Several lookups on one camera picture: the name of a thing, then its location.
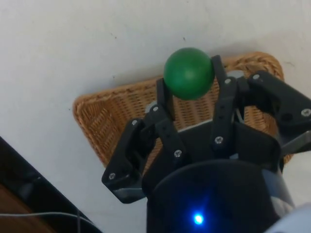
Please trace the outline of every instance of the wooden surface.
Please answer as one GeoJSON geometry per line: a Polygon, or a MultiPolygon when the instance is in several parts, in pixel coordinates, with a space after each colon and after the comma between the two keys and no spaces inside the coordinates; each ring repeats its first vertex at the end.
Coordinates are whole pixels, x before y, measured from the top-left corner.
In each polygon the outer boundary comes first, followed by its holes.
{"type": "MultiPolygon", "coordinates": [[[[28,214],[31,211],[0,184],[0,213],[28,214]]],[[[1,233],[54,233],[36,217],[0,217],[1,233]]]]}

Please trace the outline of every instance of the screw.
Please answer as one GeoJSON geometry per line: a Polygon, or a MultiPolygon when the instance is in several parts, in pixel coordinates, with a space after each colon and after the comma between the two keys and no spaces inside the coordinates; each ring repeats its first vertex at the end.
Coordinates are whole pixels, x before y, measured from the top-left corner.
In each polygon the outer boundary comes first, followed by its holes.
{"type": "Polygon", "coordinates": [[[222,144],[223,140],[224,140],[223,137],[218,136],[218,137],[215,138],[215,143],[216,144],[222,144]]]}
{"type": "Polygon", "coordinates": [[[260,77],[260,75],[259,74],[255,74],[254,76],[253,76],[253,79],[259,79],[259,77],[260,77]]]}
{"type": "Polygon", "coordinates": [[[301,115],[302,115],[303,117],[309,117],[309,116],[311,115],[311,109],[306,108],[306,109],[302,110],[302,111],[301,111],[301,115]]]}
{"type": "Polygon", "coordinates": [[[113,180],[115,177],[116,177],[116,174],[115,174],[115,173],[110,173],[110,174],[109,174],[109,179],[110,179],[110,180],[113,180]]]}
{"type": "Polygon", "coordinates": [[[175,156],[176,158],[179,158],[179,157],[181,156],[181,154],[182,154],[181,150],[176,150],[176,151],[174,152],[174,156],[175,156]]]}

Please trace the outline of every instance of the black cylinder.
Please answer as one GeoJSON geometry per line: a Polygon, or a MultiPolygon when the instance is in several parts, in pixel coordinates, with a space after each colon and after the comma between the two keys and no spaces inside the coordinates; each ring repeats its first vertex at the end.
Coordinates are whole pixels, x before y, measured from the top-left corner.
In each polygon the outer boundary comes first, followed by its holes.
{"type": "Polygon", "coordinates": [[[280,172],[238,160],[196,163],[148,196],[147,233],[262,233],[292,206],[280,172]]]}

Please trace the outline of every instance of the white cable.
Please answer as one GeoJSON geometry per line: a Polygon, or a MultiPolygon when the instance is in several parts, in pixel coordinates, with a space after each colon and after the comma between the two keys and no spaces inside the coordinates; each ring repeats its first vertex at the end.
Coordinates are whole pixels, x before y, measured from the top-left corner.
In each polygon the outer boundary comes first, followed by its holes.
{"type": "Polygon", "coordinates": [[[43,212],[43,213],[31,213],[31,214],[3,214],[0,213],[0,217],[32,217],[32,216],[48,216],[48,215],[61,215],[61,216],[69,216],[69,217],[76,217],[76,218],[80,218],[81,220],[87,222],[88,224],[92,225],[93,227],[95,227],[97,230],[99,230],[100,232],[102,232],[97,226],[94,225],[94,223],[92,223],[90,220],[81,217],[81,216],[77,216],[77,215],[73,215],[73,214],[69,214],[69,213],[63,213],[63,212],[43,212]]]}

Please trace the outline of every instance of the white surface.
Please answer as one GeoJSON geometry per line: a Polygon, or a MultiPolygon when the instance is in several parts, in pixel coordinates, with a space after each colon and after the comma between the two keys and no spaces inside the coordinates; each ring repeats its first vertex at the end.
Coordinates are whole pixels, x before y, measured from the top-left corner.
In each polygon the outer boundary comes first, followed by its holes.
{"type": "MultiPolygon", "coordinates": [[[[74,99],[160,74],[188,46],[269,52],[311,97],[310,28],[309,0],[2,0],[0,135],[106,233],[142,233],[145,201],[120,204],[101,184],[74,99]]],[[[298,204],[311,200],[310,175],[308,155],[286,168],[298,204]]]]}

